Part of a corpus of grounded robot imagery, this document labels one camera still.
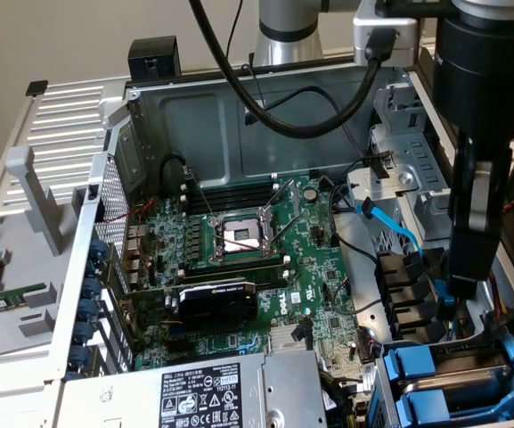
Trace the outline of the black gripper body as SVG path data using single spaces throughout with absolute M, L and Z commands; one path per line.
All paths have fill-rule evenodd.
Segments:
M 438 21 L 433 103 L 472 139 L 514 138 L 514 21 Z

